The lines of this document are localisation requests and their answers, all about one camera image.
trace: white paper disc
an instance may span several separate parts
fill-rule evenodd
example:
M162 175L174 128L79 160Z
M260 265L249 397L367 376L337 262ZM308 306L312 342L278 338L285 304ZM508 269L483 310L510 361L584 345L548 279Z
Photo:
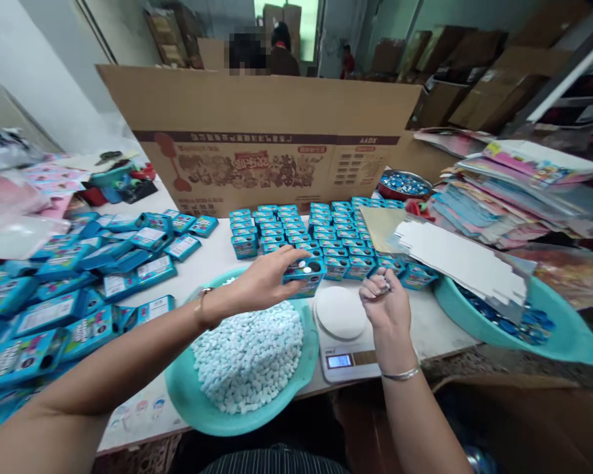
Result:
M317 292L314 305L323 328L339 339L355 339L367 325L367 315L358 292L330 286Z

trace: bracelet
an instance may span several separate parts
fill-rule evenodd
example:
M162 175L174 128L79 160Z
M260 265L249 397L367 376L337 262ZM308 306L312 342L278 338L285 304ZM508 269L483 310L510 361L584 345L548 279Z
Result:
M207 288L203 288L202 291L200 291L200 294L199 294L200 299L198 300L198 305L194 308L193 312L194 312L194 314L199 316L199 320L201 320L201 321L202 321L202 316L203 316L202 315L202 312L203 312L202 302L204 301L204 297L206 296L206 294L208 292L212 292L213 290L215 290L215 288L209 286ZM209 327L209 330L213 330L217 326Z
M407 381L413 375L417 374L417 372L419 372L419 371L420 371L420 365L418 364L417 367L415 367L414 369L411 369L410 371L402 372L401 374L385 374L383 372L382 376L386 377L387 379L391 379L391 380L395 380L395 381Z

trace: striped clothing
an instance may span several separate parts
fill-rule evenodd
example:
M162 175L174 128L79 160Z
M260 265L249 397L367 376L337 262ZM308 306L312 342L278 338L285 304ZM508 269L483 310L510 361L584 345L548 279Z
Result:
M226 454L209 464L202 474L349 474L340 464L308 452L276 444Z

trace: stack of paper packaging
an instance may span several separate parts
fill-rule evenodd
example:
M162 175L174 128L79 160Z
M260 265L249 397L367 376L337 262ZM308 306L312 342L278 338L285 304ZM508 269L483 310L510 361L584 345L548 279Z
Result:
M572 182L592 178L593 163L525 143L493 142L482 156L445 170L428 204L436 224L499 249L549 232L593 239L593 188ZM514 151L519 148L526 159Z
M492 249L414 219L400 223L395 234L414 259L451 277L497 310L508 312L500 305L517 307L520 314L527 295L526 283Z

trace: kitchen scale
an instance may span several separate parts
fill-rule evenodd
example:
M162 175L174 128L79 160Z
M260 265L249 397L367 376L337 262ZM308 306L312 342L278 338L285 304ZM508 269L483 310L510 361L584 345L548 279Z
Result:
M373 379L381 375L380 367L376 361L374 328L364 313L358 295L359 288L359 284L356 285L356 288L351 289L328 286L320 288L314 298L312 314L319 334L321 366L323 376L329 383ZM341 296L339 289L345 291L342 293L342 303L339 299ZM335 304L342 304L342 309L339 308L337 311L355 311L355 314L361 313L364 316L364 328L354 337L351 337L353 334L348 338L335 336L321 323L319 310L322 312L333 311Z

